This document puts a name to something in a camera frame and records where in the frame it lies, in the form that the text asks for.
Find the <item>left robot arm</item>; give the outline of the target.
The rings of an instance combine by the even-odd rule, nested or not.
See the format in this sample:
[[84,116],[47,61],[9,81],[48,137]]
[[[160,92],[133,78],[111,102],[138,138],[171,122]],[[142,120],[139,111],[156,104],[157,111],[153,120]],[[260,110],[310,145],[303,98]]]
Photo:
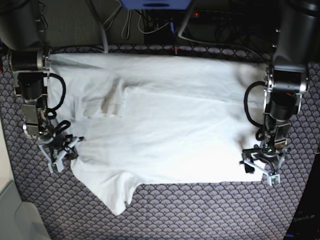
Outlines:
[[[318,0],[285,0],[281,8],[278,40],[264,81],[252,83],[244,94],[244,111],[260,145],[242,151],[246,173],[260,170],[270,186],[281,182],[280,168],[288,153],[290,118],[299,114],[309,88],[308,63],[312,60],[320,31]],[[263,123],[254,121],[248,108],[250,91],[262,86]]]

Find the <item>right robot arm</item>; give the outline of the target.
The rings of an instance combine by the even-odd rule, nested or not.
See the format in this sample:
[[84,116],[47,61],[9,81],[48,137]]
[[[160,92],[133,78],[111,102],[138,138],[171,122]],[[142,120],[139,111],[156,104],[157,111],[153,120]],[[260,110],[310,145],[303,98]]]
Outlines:
[[[23,131],[28,138],[38,140],[49,171],[60,173],[64,170],[64,159],[78,157],[76,144],[83,137],[65,133],[71,126],[68,120],[52,124],[64,103],[67,87],[61,76],[50,72],[50,48],[38,1],[0,2],[0,40],[7,48],[15,94],[23,99]],[[57,79],[62,86],[60,100],[54,107],[47,102],[50,79]]]

